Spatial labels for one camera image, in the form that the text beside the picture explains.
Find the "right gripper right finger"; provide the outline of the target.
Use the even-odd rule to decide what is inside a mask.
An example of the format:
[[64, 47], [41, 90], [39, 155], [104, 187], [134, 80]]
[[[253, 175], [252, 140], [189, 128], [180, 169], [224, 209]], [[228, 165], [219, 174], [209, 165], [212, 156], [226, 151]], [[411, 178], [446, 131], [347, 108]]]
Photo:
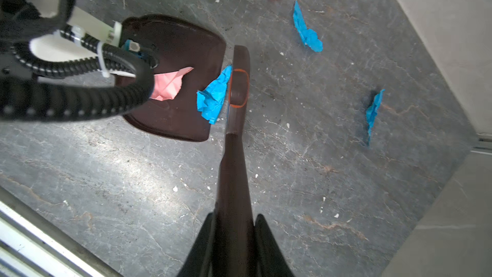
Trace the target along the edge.
[[294, 277], [263, 214], [258, 214], [254, 225], [254, 239], [258, 259], [258, 276]]

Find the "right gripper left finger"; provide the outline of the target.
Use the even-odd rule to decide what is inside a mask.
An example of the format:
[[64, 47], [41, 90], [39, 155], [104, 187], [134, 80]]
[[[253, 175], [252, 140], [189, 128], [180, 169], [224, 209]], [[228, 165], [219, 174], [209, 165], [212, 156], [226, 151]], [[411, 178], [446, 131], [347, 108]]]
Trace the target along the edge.
[[177, 277], [211, 276], [215, 214], [209, 213]]

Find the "dark brown hand brush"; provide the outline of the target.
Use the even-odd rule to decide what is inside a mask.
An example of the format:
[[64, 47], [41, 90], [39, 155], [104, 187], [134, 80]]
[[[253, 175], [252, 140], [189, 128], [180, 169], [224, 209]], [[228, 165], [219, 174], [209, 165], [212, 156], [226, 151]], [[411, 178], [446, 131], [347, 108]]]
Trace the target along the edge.
[[254, 219], [242, 142], [250, 71], [249, 50], [245, 46], [235, 46], [229, 80], [224, 153], [217, 184], [213, 276], [256, 274]]

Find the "dark brown dustpan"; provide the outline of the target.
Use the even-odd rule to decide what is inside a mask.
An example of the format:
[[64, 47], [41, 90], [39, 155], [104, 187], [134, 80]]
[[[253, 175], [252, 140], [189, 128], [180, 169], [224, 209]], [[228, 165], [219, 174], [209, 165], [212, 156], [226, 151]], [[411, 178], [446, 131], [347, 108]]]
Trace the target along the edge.
[[168, 76], [188, 67], [192, 70], [183, 76], [174, 99], [150, 99], [123, 118], [135, 128], [160, 137], [206, 141], [211, 125], [197, 110], [197, 92], [219, 77], [225, 40], [198, 25], [162, 14], [127, 18], [122, 23], [122, 40], [128, 39], [152, 50], [159, 60], [155, 75]]

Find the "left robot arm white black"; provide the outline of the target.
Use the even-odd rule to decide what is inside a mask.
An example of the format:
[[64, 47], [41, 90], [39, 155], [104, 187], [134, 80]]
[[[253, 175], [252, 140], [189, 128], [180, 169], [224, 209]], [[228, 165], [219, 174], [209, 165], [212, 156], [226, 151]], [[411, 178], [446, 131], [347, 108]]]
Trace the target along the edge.
[[[135, 76], [123, 87], [74, 87], [1, 78], [4, 121], [87, 121], [125, 114], [150, 98], [155, 81], [151, 66], [138, 56], [106, 44], [69, 25], [76, 0], [1, 0], [1, 46], [37, 76], [62, 79], [110, 69]], [[35, 56], [29, 44], [47, 34], [92, 51], [92, 58], [49, 62]]]

